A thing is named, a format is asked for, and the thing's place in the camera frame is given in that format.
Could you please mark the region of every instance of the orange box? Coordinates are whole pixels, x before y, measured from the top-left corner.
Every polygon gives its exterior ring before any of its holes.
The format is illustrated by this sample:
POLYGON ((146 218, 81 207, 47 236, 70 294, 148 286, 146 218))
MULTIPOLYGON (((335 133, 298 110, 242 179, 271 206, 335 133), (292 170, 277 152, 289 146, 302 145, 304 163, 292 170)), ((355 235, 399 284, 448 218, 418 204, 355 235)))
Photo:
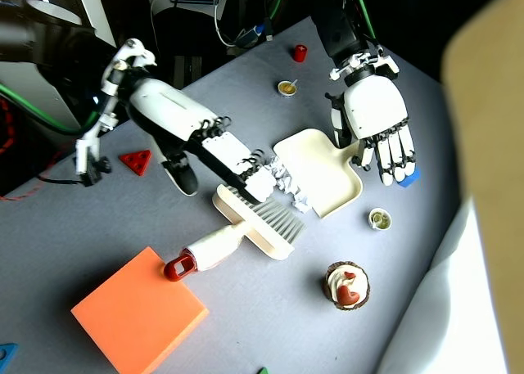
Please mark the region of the orange box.
POLYGON ((71 312, 121 374, 149 373, 209 311, 147 247, 71 312))

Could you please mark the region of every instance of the white robotic hand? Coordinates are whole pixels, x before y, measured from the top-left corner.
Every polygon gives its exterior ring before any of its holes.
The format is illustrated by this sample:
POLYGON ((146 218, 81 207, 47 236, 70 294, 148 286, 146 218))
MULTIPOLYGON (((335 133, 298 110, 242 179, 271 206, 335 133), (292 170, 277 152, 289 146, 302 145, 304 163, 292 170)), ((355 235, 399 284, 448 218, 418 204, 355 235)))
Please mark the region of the white robotic hand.
POLYGON ((365 56, 357 61, 355 70, 345 80, 348 88, 342 97, 332 100, 332 123, 339 147, 350 145, 351 137, 359 140, 359 149, 352 162, 370 170, 373 152, 377 157, 382 182, 390 186, 401 182, 415 171, 415 150, 408 127, 408 112, 399 89, 386 76, 377 74, 377 67, 387 66, 396 74, 398 67, 388 56, 373 63, 365 56))

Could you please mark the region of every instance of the dustpan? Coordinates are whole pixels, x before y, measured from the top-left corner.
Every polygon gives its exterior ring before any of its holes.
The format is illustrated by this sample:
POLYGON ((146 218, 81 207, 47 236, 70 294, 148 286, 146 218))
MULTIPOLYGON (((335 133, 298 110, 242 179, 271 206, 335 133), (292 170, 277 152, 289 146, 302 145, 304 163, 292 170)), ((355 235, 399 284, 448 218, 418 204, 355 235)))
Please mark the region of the dustpan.
POLYGON ((321 131, 308 128, 274 146, 297 186, 304 190, 320 218, 347 206, 362 192, 362 180, 350 159, 359 144, 338 149, 321 131))

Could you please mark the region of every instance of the red triangle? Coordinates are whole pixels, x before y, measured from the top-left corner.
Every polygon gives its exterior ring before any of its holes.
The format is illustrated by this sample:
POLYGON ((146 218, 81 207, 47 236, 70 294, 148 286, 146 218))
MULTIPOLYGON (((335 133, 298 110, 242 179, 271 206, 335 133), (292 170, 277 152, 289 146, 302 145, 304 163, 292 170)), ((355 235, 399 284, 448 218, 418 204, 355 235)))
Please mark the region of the red triangle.
POLYGON ((138 176, 142 176, 144 172, 146 172, 147 164, 149 164, 149 159, 151 158, 151 152, 135 151, 127 155, 119 155, 118 158, 138 176))

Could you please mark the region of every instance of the green cable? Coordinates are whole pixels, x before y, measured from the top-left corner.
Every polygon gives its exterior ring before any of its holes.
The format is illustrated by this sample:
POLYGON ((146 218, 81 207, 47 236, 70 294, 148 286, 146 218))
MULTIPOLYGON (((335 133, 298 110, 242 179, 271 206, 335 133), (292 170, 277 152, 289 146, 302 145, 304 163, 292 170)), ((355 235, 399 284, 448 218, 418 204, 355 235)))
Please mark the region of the green cable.
POLYGON ((280 3, 282 3, 282 0, 277 0, 277 4, 275 4, 275 7, 273 11, 271 11, 271 15, 269 16, 269 19, 273 19, 275 15, 277 14, 278 8, 280 7, 280 3))
POLYGON ((10 98, 12 98, 15 101, 19 102, 22 106, 27 108, 27 110, 29 110, 33 114, 37 115, 40 119, 46 121, 49 125, 57 128, 57 129, 60 129, 61 131, 66 132, 66 133, 77 134, 78 132, 81 132, 82 130, 86 129, 91 124, 93 124, 95 119, 97 119, 97 117, 98 117, 98 113, 96 111, 94 111, 88 117, 88 119, 85 122, 84 126, 82 126, 80 128, 80 130, 78 130, 78 129, 71 129, 71 128, 66 127, 65 125, 63 125, 59 121, 53 119, 51 116, 46 114, 44 111, 40 110, 39 108, 37 108, 36 106, 31 104, 29 101, 25 100, 22 96, 20 96, 19 94, 13 92, 10 88, 7 88, 6 86, 2 85, 1 83, 0 83, 0 92, 3 92, 4 94, 8 95, 10 98))
POLYGON ((364 4, 364 0, 359 0, 360 6, 362 7, 362 12, 364 14, 364 19, 366 20, 366 24, 368 25, 369 29, 369 35, 373 38, 377 38, 375 36, 375 32, 373 31, 373 27, 371 26, 371 21, 369 20, 368 16, 368 10, 366 10, 366 5, 364 4))

